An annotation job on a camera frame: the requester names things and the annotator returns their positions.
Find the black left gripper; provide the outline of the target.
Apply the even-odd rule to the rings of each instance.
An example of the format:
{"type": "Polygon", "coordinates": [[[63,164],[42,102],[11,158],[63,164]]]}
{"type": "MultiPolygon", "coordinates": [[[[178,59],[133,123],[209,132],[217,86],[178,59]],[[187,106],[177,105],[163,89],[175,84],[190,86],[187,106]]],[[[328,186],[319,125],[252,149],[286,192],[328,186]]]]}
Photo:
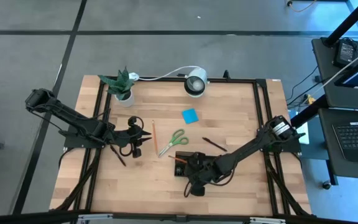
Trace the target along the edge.
{"type": "Polygon", "coordinates": [[[119,147],[126,147],[131,141],[137,139],[137,146],[141,146],[150,138],[141,138],[141,136],[150,136],[151,133],[144,131],[143,119],[138,116],[131,116],[128,119],[129,127],[125,130],[115,131],[115,144],[119,147]]]}

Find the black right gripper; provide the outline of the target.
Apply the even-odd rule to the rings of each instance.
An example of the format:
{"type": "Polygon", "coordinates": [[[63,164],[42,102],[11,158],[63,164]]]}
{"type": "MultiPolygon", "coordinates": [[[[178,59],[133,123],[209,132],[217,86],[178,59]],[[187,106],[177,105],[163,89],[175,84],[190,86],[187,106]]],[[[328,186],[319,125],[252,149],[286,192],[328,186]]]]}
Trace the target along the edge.
{"type": "MultiPolygon", "coordinates": [[[[190,180],[193,184],[195,182],[205,183],[205,182],[219,182],[219,171],[216,167],[216,159],[219,156],[207,156],[204,153],[198,152],[198,160],[200,170],[197,173],[194,172],[185,172],[184,176],[190,180]]],[[[184,163],[184,169],[193,170],[194,166],[191,162],[187,161],[184,163]]]]}

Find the black mesh desk organizer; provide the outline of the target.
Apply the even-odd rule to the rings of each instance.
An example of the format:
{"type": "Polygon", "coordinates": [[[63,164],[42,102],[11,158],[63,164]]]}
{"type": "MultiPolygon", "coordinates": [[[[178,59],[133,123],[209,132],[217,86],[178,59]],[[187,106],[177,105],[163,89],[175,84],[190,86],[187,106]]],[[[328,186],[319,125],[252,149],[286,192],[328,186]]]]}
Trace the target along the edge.
{"type": "Polygon", "coordinates": [[[180,167],[183,171],[183,175],[176,175],[175,173],[175,177],[185,177],[184,176],[185,172],[197,173],[200,170],[199,163],[198,163],[199,162],[198,156],[199,156],[198,152],[177,151],[175,153],[175,157],[191,162],[194,166],[194,169],[193,170],[184,169],[184,163],[175,161],[175,170],[177,167],[180,167]]]}

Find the green-handled scissors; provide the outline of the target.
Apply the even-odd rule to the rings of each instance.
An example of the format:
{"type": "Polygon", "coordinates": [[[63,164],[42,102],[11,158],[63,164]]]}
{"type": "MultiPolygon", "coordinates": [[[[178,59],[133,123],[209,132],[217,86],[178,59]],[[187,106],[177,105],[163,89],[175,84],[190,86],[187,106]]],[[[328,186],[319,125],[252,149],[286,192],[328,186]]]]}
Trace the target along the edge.
{"type": "Polygon", "coordinates": [[[158,157],[162,157],[171,147],[176,145],[186,145],[189,143],[189,139],[184,136],[185,130],[178,129],[172,134],[172,138],[169,143],[158,153],[158,157]]]}

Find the black pen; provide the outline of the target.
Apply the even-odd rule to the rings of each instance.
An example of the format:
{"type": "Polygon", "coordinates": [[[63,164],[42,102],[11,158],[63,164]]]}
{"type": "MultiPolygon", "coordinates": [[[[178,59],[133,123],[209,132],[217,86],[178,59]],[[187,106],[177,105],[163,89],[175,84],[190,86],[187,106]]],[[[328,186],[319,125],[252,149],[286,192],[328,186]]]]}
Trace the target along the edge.
{"type": "Polygon", "coordinates": [[[124,160],[123,160],[122,157],[120,156],[120,153],[118,153],[118,152],[116,151],[116,149],[114,148],[113,145],[110,145],[109,147],[110,147],[110,149],[112,150],[112,152],[115,153],[115,155],[117,156],[117,158],[119,159],[119,161],[121,162],[121,164],[122,164],[124,167],[126,167],[126,163],[124,162],[124,160]]]}

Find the dark brown pen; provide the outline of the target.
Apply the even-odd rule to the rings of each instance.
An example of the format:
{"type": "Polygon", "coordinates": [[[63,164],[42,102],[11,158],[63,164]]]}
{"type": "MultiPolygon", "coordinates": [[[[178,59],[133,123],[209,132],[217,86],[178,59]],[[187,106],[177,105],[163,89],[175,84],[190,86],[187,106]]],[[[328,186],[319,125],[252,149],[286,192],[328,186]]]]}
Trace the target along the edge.
{"type": "Polygon", "coordinates": [[[212,142],[210,139],[208,138],[205,138],[205,137],[202,137],[202,139],[210,144],[212,144],[213,146],[219,148],[220,150],[224,151],[224,152],[227,152],[227,149],[223,148],[222,146],[216,144],[215,142],[212,142]]]}

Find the blue sticky note pad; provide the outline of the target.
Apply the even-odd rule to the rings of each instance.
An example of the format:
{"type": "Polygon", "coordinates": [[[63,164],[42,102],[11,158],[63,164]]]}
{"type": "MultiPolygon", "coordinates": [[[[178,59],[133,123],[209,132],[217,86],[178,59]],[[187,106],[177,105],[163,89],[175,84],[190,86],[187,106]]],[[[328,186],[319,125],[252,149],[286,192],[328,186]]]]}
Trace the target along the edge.
{"type": "Polygon", "coordinates": [[[199,121],[198,115],[194,108],[182,111],[182,116],[186,124],[191,124],[199,121]]]}

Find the green plant in white pot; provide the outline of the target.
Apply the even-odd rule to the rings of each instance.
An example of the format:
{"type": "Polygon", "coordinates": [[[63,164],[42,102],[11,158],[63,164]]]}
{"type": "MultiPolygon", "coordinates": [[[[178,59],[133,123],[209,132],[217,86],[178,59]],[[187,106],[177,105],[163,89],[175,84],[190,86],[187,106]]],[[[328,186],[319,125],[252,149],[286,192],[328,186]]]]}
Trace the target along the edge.
{"type": "Polygon", "coordinates": [[[108,86],[107,92],[114,95],[115,99],[123,106],[130,107],[135,103],[132,86],[134,80],[130,79],[129,72],[125,67],[123,71],[118,70],[115,80],[104,75],[99,75],[99,79],[108,86]]]}

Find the black metal bar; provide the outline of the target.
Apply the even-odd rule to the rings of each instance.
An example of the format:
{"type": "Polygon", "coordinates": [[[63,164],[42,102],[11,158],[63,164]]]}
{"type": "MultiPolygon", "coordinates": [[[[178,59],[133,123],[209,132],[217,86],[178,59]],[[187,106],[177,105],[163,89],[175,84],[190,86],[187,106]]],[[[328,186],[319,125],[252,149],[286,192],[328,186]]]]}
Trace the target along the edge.
{"type": "Polygon", "coordinates": [[[328,102],[326,99],[326,95],[319,97],[314,103],[309,105],[303,111],[294,116],[290,121],[293,127],[299,128],[304,123],[309,121],[315,115],[317,115],[318,110],[320,108],[328,108],[328,102]]]}

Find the black desk leg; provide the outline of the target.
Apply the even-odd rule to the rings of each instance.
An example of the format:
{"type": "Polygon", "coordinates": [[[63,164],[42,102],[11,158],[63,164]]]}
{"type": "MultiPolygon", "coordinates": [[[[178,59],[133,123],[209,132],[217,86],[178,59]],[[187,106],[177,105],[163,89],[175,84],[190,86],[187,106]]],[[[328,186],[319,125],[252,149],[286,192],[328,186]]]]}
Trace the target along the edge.
{"type": "Polygon", "coordinates": [[[326,166],[327,166],[327,170],[328,170],[328,175],[329,175],[329,181],[331,182],[331,185],[338,185],[338,180],[336,175],[334,174],[334,170],[331,164],[330,160],[326,160],[326,166]]]}

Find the black rig crossbar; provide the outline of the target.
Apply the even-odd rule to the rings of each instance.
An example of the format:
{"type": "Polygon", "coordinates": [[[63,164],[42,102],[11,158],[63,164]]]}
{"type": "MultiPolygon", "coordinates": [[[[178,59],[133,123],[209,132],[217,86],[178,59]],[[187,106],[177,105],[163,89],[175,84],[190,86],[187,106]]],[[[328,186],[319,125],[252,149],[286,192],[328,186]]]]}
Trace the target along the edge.
{"type": "MultiPolygon", "coordinates": [[[[52,210],[40,213],[25,213],[13,215],[1,215],[0,224],[62,224],[75,221],[79,215],[95,214],[89,210],[52,210]]],[[[214,221],[214,222],[242,222],[249,224],[250,217],[258,216],[223,216],[223,215],[172,215],[172,214],[148,214],[148,213],[112,213],[113,219],[136,219],[136,220],[160,220],[175,223],[187,223],[192,221],[214,221]]],[[[284,219],[286,224],[358,224],[344,220],[333,220],[318,218],[316,216],[298,216],[277,214],[267,218],[284,219]]]]}

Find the black power adapter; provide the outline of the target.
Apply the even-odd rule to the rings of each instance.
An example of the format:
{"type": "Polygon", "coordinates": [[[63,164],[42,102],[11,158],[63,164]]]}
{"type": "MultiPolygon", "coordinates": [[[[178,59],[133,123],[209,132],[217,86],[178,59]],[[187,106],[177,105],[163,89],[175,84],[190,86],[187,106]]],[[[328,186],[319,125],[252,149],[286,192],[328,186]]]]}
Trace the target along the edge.
{"type": "Polygon", "coordinates": [[[358,43],[348,37],[338,41],[333,65],[343,68],[355,59],[358,43]]]}

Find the silver bracket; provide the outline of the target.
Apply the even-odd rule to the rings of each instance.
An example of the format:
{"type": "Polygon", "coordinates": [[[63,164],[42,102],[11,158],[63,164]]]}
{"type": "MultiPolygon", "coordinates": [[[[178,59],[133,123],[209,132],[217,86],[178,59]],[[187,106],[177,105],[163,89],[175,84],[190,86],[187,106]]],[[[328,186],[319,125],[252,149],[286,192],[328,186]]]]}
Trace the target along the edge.
{"type": "Polygon", "coordinates": [[[286,221],[277,218],[250,217],[249,224],[286,224],[286,221]]]}
{"type": "Polygon", "coordinates": [[[76,224],[89,224],[94,220],[107,220],[112,219],[112,213],[95,213],[95,214],[82,214],[78,216],[76,224]]]}

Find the black aluminium table frame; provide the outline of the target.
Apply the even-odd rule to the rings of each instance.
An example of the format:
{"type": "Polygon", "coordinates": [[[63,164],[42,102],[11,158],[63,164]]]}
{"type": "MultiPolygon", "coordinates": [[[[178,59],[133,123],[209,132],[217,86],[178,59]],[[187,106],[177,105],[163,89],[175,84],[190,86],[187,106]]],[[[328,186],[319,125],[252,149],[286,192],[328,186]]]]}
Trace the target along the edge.
{"type": "Polygon", "coordinates": [[[172,134],[184,129],[189,143],[171,147],[162,157],[155,153],[154,139],[143,143],[142,155],[123,158],[124,167],[107,147],[101,151],[94,191],[83,191],[80,208],[98,213],[148,213],[172,215],[266,216],[273,214],[264,155],[258,151],[240,162],[230,182],[206,186],[202,197],[184,197],[184,177],[175,177],[177,151],[201,151],[219,155],[224,151],[202,137],[235,151],[255,137],[260,124],[275,115],[286,116],[280,80],[240,80],[214,78],[203,96],[189,97],[182,79],[137,82],[133,86],[135,103],[125,108],[108,97],[96,75],[83,78],[76,110],[87,116],[94,106],[109,104],[110,122],[126,129],[131,116],[143,119],[145,130],[152,133],[155,121],[158,153],[169,143],[172,134]],[[199,121],[186,124],[182,111],[196,110],[199,121]]]}

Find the black vertical post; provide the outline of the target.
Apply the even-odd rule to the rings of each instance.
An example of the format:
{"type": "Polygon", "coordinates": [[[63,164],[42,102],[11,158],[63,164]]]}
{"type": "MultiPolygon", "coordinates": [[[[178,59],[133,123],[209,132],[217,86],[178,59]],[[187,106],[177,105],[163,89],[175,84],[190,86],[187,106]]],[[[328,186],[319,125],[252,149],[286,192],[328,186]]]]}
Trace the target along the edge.
{"type": "Polygon", "coordinates": [[[342,21],[342,23],[327,37],[323,44],[327,47],[334,45],[353,25],[358,23],[358,6],[342,21]]]}

